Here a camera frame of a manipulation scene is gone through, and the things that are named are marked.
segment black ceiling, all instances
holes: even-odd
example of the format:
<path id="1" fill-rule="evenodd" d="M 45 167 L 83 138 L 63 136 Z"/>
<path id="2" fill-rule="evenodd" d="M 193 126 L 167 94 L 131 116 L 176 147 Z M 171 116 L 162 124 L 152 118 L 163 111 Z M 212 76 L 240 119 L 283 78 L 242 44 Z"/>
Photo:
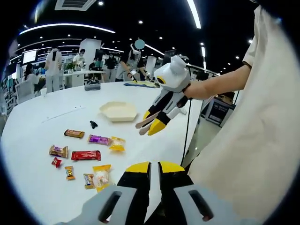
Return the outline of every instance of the black ceiling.
<path id="1" fill-rule="evenodd" d="M 87 11 L 55 11 L 55 0 L 50 0 L 40 14 L 37 23 L 32 19 L 24 20 L 28 27 L 50 23 L 80 23 L 113 30 L 116 33 L 81 28 L 49 27 L 33 30 L 18 36 L 20 48 L 32 43 L 49 39 L 94 38 L 105 42 L 107 48 L 126 50 L 129 43 L 138 38 L 148 45 L 165 52 L 175 47 L 178 54 L 190 58 L 191 64 L 203 66 L 200 43 L 206 48 L 207 69 L 220 73 L 234 70 L 242 65 L 249 43 L 254 35 L 254 9 L 256 4 L 249 0 L 194 0 L 201 22 L 197 29 L 186 0 L 104 0 L 104 5 L 95 2 Z M 45 42 L 43 47 L 58 45 L 79 45 L 80 40 Z M 26 50 L 41 48 L 32 45 Z M 64 47 L 61 51 L 72 50 Z M 143 55 L 160 56 L 159 53 L 145 48 Z"/>

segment white table surface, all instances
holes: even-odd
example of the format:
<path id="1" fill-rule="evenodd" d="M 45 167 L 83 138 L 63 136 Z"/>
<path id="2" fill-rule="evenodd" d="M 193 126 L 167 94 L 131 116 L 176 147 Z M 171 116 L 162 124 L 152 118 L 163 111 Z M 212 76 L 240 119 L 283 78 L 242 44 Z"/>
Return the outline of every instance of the white table surface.
<path id="1" fill-rule="evenodd" d="M 97 71 L 97 70 L 84 70 L 84 71 L 75 71 L 70 74 L 64 74 L 64 76 L 73 76 L 80 74 L 105 74 L 105 71 Z"/>
<path id="2" fill-rule="evenodd" d="M 143 119 L 146 110 L 160 89 L 126 87 L 123 82 L 105 83 L 101 90 L 84 91 L 76 87 L 39 96 L 16 106 L 4 128 L 1 144 L 2 159 L 21 200 L 41 224 L 67 222 L 81 213 L 83 203 L 96 195 L 95 189 L 84 188 L 84 173 L 93 173 L 92 166 L 111 164 L 110 176 L 117 183 L 125 169 L 135 163 L 151 161 L 150 204 L 146 219 L 161 200 L 158 161 L 180 164 L 188 115 L 179 114 L 161 132 L 140 136 L 135 123 Z M 136 106 L 133 122 L 112 123 L 99 113 L 99 107 L 109 101 L 126 101 Z M 202 101 L 193 100 L 190 114 L 187 148 L 191 142 Z M 91 128 L 90 120 L 98 127 Z M 67 129 L 84 131 L 83 139 L 64 136 Z M 90 134 L 117 136 L 126 139 L 125 153 L 113 154 L 107 146 L 88 144 Z M 48 154 L 51 145 L 69 147 L 69 159 L 62 159 L 60 169 L 51 165 Z M 102 161 L 73 162 L 72 151 L 99 150 Z M 65 166 L 74 167 L 75 180 L 66 180 Z"/>

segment beige bowl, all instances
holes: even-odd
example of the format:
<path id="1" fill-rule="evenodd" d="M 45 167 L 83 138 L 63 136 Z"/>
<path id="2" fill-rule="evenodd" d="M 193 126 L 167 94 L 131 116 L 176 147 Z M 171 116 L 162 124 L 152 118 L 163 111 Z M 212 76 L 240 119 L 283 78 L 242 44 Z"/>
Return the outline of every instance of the beige bowl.
<path id="1" fill-rule="evenodd" d="M 100 107 L 111 122 L 133 121 L 137 115 L 135 106 L 127 102 L 108 102 Z"/>

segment cable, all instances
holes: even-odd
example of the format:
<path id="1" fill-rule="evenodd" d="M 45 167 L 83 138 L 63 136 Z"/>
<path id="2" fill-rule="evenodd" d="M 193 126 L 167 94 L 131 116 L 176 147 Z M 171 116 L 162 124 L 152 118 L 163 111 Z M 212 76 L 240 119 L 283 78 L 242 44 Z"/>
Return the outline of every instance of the cable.
<path id="1" fill-rule="evenodd" d="M 189 75 L 192 79 L 191 68 L 188 67 L 188 70 L 189 70 Z M 188 125 L 189 125 L 189 116 L 190 116 L 190 113 L 191 113 L 191 106 L 192 106 L 192 99 L 189 100 L 189 110 L 188 110 L 188 116 L 187 116 L 187 132 L 186 132 L 186 138 L 185 138 L 185 141 L 184 141 L 183 155 L 182 155 L 182 160 L 181 160 L 180 166 L 182 166 L 183 159 L 184 159 L 185 154 L 186 154 L 187 139 L 188 139 Z"/>

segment small candy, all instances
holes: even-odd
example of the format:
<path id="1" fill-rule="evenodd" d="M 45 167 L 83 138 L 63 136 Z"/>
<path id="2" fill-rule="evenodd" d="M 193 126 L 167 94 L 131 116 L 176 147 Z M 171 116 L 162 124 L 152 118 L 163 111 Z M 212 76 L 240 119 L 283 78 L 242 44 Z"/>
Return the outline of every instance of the small candy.
<path id="1" fill-rule="evenodd" d="M 93 174 L 87 174 L 85 173 L 84 175 L 84 179 L 85 179 L 85 189 L 92 189 L 95 188 L 94 182 L 93 182 Z"/>
<path id="2" fill-rule="evenodd" d="M 83 131 L 76 131 L 76 130 L 66 130 L 65 136 L 69 137 L 77 137 L 77 138 L 83 138 L 84 132 Z"/>
<path id="3" fill-rule="evenodd" d="M 67 173 L 67 180 L 74 180 L 75 177 L 73 175 L 73 167 L 72 166 L 65 166 L 66 173 Z"/>
<path id="4" fill-rule="evenodd" d="M 73 151 L 72 152 L 72 160 L 92 160 L 96 159 L 101 161 L 101 153 L 100 151 Z"/>
<path id="5" fill-rule="evenodd" d="M 94 144 L 103 144 L 103 145 L 110 145 L 111 139 L 107 137 L 100 137 L 96 135 L 90 135 L 88 138 L 88 142 Z"/>
<path id="6" fill-rule="evenodd" d="M 113 151 L 125 151 L 125 140 L 119 137 L 112 137 L 112 145 L 109 149 Z"/>
<path id="7" fill-rule="evenodd" d="M 49 150 L 49 155 L 68 158 L 68 147 L 55 147 L 54 145 L 51 146 Z"/>
<path id="8" fill-rule="evenodd" d="M 96 186 L 97 192 L 102 191 L 104 188 L 110 185 L 109 170 L 111 165 L 99 165 L 93 166 L 94 177 L 93 181 Z"/>
<path id="9" fill-rule="evenodd" d="M 55 165 L 56 168 L 59 168 L 61 164 L 61 160 L 57 159 L 56 157 L 54 158 L 54 160 L 52 161 L 52 165 Z"/>

